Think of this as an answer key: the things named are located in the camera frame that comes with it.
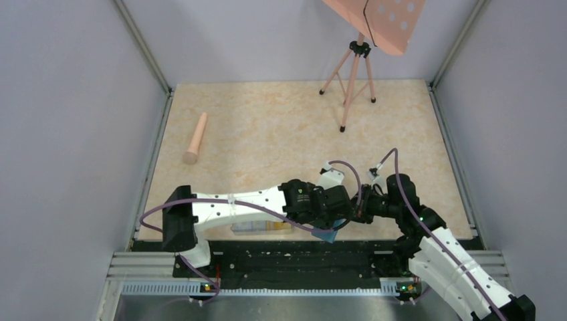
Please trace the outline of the blue card holder wallet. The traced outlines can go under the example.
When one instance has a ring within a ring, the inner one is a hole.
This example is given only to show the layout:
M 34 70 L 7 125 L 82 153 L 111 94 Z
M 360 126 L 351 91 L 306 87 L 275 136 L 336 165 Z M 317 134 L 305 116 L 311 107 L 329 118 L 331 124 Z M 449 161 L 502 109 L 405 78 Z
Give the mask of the blue card holder wallet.
M 333 232 L 311 232 L 311 235 L 327 243 L 334 243 L 338 230 L 345 224 L 346 219 L 339 219 L 332 224 Z

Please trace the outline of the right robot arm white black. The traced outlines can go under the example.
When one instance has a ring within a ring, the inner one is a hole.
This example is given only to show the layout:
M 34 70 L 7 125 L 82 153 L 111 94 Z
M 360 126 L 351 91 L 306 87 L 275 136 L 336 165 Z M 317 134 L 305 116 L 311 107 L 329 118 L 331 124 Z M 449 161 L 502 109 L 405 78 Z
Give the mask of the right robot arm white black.
M 391 267 L 423 280 L 461 320 L 535 320 L 535 304 L 511 293 L 475 261 L 440 215 L 421 203 L 408 175 L 390 175 L 386 191 L 364 184 L 353 201 L 358 223 L 394 219 L 402 236 L 394 243 Z

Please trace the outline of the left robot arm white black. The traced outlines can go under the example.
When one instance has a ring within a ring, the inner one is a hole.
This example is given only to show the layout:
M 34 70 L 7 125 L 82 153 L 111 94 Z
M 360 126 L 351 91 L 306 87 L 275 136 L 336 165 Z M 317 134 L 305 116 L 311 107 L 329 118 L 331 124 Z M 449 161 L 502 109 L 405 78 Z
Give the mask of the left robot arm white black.
M 292 179 L 264 190 L 208 195 L 189 185 L 177 187 L 162 209 L 162 250 L 179 253 L 198 276 L 214 268 L 206 230 L 254 221 L 284 221 L 328 234 L 336 221 L 347 220 L 354 205 L 344 186 L 323 188 Z

